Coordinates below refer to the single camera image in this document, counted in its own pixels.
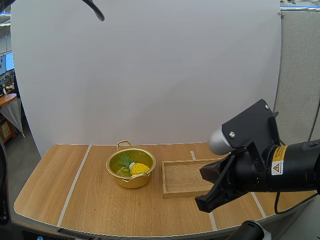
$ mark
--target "floor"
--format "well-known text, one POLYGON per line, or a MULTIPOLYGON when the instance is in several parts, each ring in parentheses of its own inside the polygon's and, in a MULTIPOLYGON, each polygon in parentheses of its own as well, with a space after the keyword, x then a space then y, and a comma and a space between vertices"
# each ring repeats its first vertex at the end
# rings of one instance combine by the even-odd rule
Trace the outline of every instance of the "floor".
POLYGON ((11 218, 26 222, 26 218, 14 211, 14 203, 28 178, 40 162, 35 140, 31 134, 26 117, 22 118, 25 138, 20 132, 15 139, 8 140, 4 146, 8 164, 9 206, 11 218))

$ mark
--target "black cable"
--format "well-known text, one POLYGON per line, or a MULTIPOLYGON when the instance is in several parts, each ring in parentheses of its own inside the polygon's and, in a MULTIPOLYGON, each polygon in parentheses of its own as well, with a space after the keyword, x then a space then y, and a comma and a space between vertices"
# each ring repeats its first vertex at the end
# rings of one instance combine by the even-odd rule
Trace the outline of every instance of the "black cable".
POLYGON ((98 17, 98 19, 103 22, 105 20, 105 16, 100 11, 100 9, 94 4, 93 0, 82 0, 84 3, 86 3, 95 13, 95 15, 98 17))
POLYGON ((319 194, 319 193, 315 193, 315 194, 313 194, 312 196, 306 198, 305 200, 299 202, 297 205, 294 205, 294 206, 292 206, 292 207, 290 207, 290 208, 288 208, 288 209, 286 209, 286 210, 284 210, 284 211, 278 211, 278 201, 279 201, 279 197, 280 197, 280 192, 277 192, 277 193, 276 193, 276 197, 275 197, 275 202, 274 202, 274 212, 275 212, 275 214, 285 214, 285 213, 291 211, 292 209, 295 209, 296 207, 299 207, 301 204, 304 204, 306 201, 314 198, 314 197, 317 196, 318 194, 319 194))
POLYGON ((312 128, 311 128, 311 132, 310 132, 310 135, 309 135, 309 138, 308 138, 308 142, 311 140, 312 133, 314 132, 314 129, 315 129, 315 125, 316 125, 316 121, 317 121, 318 113, 319 113, 319 108, 320 108, 320 97, 319 97, 319 102, 318 102, 318 108, 316 110, 314 121, 313 121, 313 125, 312 125, 312 128))

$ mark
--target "cardboard box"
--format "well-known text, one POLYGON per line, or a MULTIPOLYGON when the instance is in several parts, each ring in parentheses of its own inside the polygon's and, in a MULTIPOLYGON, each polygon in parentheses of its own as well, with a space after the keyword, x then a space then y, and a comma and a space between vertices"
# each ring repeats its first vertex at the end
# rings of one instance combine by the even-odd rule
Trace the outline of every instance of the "cardboard box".
POLYGON ((1 122, 0 126, 0 137, 6 139, 10 135, 10 128, 7 121, 1 122))

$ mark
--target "pot handle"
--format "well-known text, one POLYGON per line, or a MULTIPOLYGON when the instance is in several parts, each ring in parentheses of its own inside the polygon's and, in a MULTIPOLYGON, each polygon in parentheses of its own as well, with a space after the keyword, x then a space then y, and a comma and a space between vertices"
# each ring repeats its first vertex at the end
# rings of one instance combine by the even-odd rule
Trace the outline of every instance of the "pot handle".
POLYGON ((148 174, 146 174, 145 172, 144 173, 140 173, 140 174, 137 174, 137 175, 133 175, 129 178, 129 180, 127 179, 122 179, 123 181, 127 182, 127 183, 130 183, 132 180, 134 179, 137 179, 137 178, 145 178, 145 177, 148 177, 148 174))
POLYGON ((130 148, 132 148, 131 142, 129 140, 121 140, 120 142, 118 142, 118 144, 116 145, 116 150, 119 151, 119 145, 123 144, 123 143, 128 143, 130 148))

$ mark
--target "silver cylinder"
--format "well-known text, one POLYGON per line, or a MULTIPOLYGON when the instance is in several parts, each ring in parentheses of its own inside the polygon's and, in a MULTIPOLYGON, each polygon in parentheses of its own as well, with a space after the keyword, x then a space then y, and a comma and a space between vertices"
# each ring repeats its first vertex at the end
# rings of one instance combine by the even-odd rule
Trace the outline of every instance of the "silver cylinder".
POLYGON ((222 133, 222 126, 215 130, 208 139, 208 146, 211 152, 217 155, 224 155, 234 150, 222 133))

